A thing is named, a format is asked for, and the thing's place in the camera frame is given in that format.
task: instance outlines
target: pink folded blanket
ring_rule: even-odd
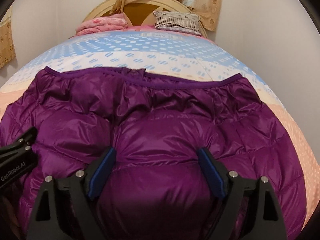
[[[98,17],[81,23],[81,25],[76,28],[76,36],[97,32],[123,30],[127,27],[128,23],[124,18],[124,14],[114,14],[107,17]]]

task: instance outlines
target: purple quilted fabric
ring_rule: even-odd
[[[194,82],[126,68],[57,73],[41,70],[8,106],[0,146],[35,126],[39,163],[13,189],[26,232],[47,175],[70,176],[117,150],[96,211],[113,239],[201,239],[219,206],[196,150],[242,177],[267,176],[278,196],[289,240],[306,216],[303,172],[290,137],[246,78]]]

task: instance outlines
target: headboard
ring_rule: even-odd
[[[109,16],[110,10],[116,0],[106,0],[94,8],[84,19],[91,20],[96,17]],[[124,14],[129,27],[155,24],[156,17],[153,11],[177,11],[181,13],[192,13],[186,6],[176,0],[139,0],[124,6]],[[207,33],[200,23],[202,35],[206,38]]]

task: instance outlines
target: metal screw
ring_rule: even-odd
[[[238,177],[238,172],[236,172],[236,171],[230,171],[230,172],[229,172],[229,175],[230,175],[230,177],[235,178],[235,177]]]
[[[267,182],[269,181],[269,179],[268,179],[268,177],[266,177],[266,176],[262,176],[262,177],[261,177],[261,181],[262,181],[263,183],[267,183]]]
[[[44,179],[45,182],[50,182],[51,180],[52,180],[52,176],[51,175],[46,176],[45,179]]]
[[[84,171],[77,171],[77,172],[76,172],[76,176],[77,176],[78,178],[81,178],[83,175],[84,175]]]

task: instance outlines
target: mattress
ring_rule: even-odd
[[[30,61],[0,88],[0,118],[45,66],[58,72],[102,66],[146,69],[150,73],[196,81],[222,81],[240,73],[286,128],[304,172],[305,224],[320,199],[320,168],[298,125],[268,85],[250,68],[207,39],[134,28],[73,37]]]

